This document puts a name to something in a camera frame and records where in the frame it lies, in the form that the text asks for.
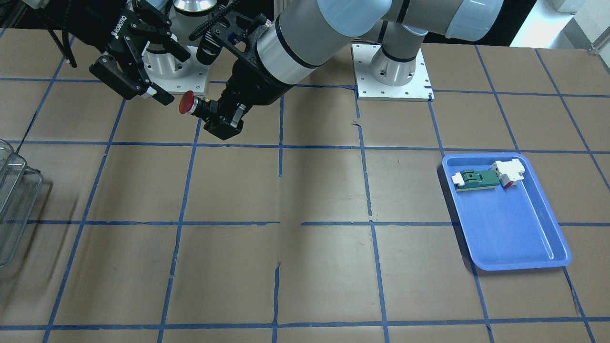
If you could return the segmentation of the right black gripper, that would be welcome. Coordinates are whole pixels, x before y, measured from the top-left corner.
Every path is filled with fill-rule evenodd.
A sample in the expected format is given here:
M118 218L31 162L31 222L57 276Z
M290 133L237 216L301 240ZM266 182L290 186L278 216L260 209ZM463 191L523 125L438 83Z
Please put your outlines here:
M125 100L135 96L152 98L168 106L174 96L155 84L148 75L137 73L146 67L143 55L156 46L179 61L187 61L190 51L174 40L169 18L170 0L104 0L104 48L102 56L89 66L93 76Z

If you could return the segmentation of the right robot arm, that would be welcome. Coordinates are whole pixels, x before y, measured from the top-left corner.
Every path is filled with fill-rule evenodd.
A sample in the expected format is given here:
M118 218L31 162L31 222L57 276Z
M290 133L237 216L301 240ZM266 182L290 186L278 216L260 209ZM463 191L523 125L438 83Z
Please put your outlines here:
M69 35L101 53L90 72L124 99L151 97L168 105L174 97L150 76L147 52L188 61L189 36L233 0L27 0L72 67ZM61 29L62 37L52 33Z

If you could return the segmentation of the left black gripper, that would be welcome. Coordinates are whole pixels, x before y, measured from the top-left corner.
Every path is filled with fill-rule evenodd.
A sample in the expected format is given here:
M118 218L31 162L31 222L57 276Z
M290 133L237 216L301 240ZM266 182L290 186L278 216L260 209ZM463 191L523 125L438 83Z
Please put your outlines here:
M204 129L223 141L230 139L242 132L243 117L251 107L269 106L292 87L262 67L237 60L220 100L205 100L205 119L218 121L204 121Z

